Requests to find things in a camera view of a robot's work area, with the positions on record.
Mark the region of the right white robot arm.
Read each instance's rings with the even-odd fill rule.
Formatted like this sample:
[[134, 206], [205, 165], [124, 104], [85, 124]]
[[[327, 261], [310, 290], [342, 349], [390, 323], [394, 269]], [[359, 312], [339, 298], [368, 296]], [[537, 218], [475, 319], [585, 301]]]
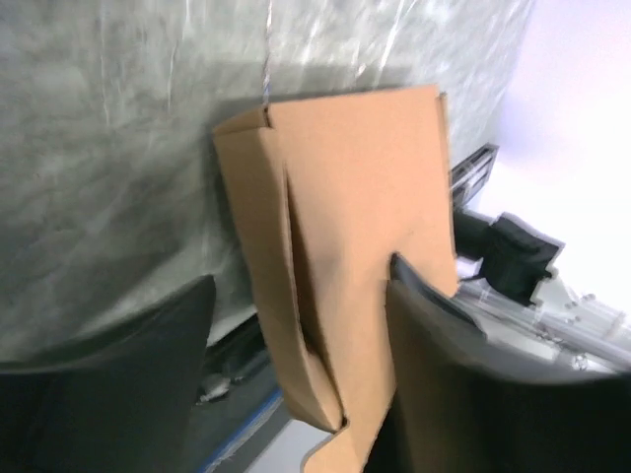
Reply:
[[458, 257], [477, 263], [455, 304], [489, 339], [574, 371], [630, 368], [630, 315], [573, 291], [554, 266], [562, 242], [512, 215], [454, 213]]

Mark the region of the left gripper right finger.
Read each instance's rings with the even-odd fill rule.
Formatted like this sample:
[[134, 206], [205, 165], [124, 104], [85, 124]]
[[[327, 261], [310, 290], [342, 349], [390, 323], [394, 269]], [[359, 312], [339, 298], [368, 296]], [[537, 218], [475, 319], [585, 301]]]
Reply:
[[630, 376], [567, 370], [489, 342], [394, 254], [386, 323], [413, 472], [626, 472]]

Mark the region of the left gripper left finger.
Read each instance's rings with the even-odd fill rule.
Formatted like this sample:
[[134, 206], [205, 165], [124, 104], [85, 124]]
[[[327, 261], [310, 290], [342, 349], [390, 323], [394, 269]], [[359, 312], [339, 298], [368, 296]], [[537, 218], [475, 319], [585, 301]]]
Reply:
[[215, 301], [203, 276], [94, 336], [2, 363], [2, 471], [177, 471]]

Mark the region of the brown cardboard box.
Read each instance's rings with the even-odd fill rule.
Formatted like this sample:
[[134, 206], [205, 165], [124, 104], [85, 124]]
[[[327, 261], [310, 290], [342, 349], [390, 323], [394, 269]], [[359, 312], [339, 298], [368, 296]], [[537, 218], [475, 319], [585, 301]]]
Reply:
[[386, 417], [391, 256], [456, 290], [446, 109], [426, 85], [275, 102], [214, 129], [285, 403], [330, 433], [306, 472], [361, 471]]

